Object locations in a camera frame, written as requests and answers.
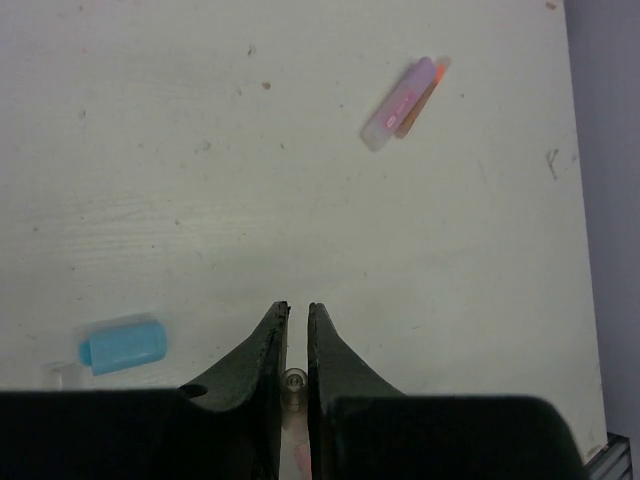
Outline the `pink highlighter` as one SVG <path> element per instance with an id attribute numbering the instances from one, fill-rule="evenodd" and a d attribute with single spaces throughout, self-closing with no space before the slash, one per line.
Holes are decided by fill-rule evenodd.
<path id="1" fill-rule="evenodd" d="M 429 57 L 411 65 L 380 103 L 361 131 L 361 139 L 372 152 L 381 150 L 436 78 L 437 67 Z"/>

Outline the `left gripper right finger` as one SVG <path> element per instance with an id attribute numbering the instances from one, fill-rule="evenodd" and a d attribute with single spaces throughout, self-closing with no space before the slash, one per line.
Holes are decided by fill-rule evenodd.
<path id="1" fill-rule="evenodd" d="M 308 428 L 315 479 L 585 479 L 571 430 L 547 401 L 407 395 L 309 306 Z"/>

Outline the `orange pen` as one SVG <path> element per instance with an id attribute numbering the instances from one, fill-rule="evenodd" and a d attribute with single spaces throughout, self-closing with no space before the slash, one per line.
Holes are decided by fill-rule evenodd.
<path id="1" fill-rule="evenodd" d="M 294 447 L 294 458 L 302 480 L 312 479 L 311 453 L 307 444 Z"/>

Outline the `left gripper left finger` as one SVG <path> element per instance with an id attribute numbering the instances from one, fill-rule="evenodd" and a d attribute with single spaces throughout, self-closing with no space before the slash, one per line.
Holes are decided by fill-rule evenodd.
<path id="1" fill-rule="evenodd" d="M 2 393 L 2 478 L 277 478 L 289 310 L 178 388 Z"/>

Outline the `clear orange pen cap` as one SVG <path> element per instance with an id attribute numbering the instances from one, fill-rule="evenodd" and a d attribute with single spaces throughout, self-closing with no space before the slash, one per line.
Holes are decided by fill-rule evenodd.
<path id="1" fill-rule="evenodd" d="M 282 407 L 282 436 L 280 479 L 301 479 L 294 458 L 294 447 L 307 444 L 308 431 L 308 377 L 298 368 L 286 370 L 280 381 Z"/>

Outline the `light blue highlighter cap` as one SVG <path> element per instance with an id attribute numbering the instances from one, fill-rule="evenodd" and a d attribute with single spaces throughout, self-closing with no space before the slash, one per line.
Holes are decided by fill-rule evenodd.
<path id="1" fill-rule="evenodd" d="M 79 336 L 77 355 L 93 376 L 101 376 L 161 361 L 168 349 L 162 321 L 139 314 L 90 324 Z"/>

